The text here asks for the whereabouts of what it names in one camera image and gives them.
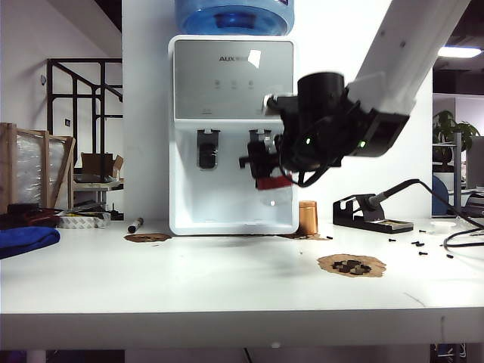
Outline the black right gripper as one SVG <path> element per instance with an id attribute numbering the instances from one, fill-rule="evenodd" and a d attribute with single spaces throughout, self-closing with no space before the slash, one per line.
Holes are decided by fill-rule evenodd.
<path id="1" fill-rule="evenodd" d="M 354 104 L 346 98 L 340 73 L 313 73 L 299 79 L 296 96 L 276 97 L 284 125 L 269 150 L 275 154 L 280 174 L 292 178 L 306 173 L 322 174 L 350 154 L 356 140 L 348 112 Z M 269 177 L 269 158 L 263 141 L 251 141 L 248 155 L 239 158 L 239 168 L 250 165 L 254 179 Z"/>

